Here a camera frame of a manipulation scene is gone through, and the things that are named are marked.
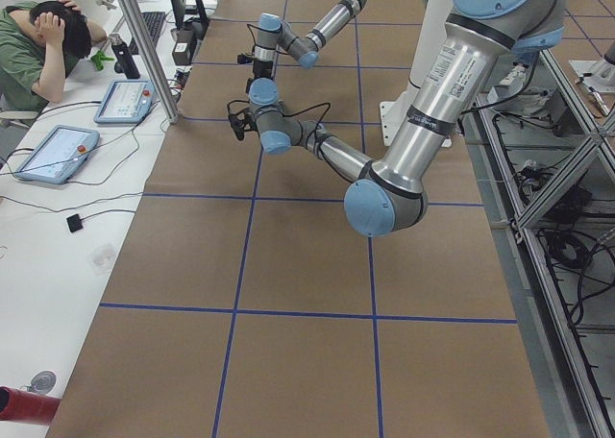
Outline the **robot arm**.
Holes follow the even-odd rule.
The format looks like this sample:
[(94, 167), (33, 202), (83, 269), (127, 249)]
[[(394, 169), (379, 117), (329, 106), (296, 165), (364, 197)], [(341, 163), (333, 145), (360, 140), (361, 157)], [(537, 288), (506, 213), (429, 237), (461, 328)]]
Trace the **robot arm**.
[(253, 35), (250, 54), (237, 56), (237, 61), (251, 61), (253, 78), (247, 81), (246, 91), (258, 79), (273, 79), (273, 63), (282, 52), (304, 69), (312, 68), (320, 51), (365, 7), (367, 0), (339, 0), (337, 4), (303, 36), (299, 36), (282, 18), (262, 13), (257, 25), (248, 24)]
[(272, 79), (273, 58), (283, 50), (304, 68), (364, 8), (367, 0), (339, 0), (306, 36), (274, 14), (258, 21), (253, 80), (244, 119), (234, 132), (258, 134), (266, 154), (294, 146), (311, 151), (348, 181), (344, 209), (359, 233), (383, 236), (417, 224), (428, 207), (422, 179), (460, 115), (469, 109), (496, 60), (555, 46), (563, 33), (566, 0), (452, 0), (446, 33), (426, 79), (383, 158), (371, 159), (325, 131), (317, 121), (288, 114)]

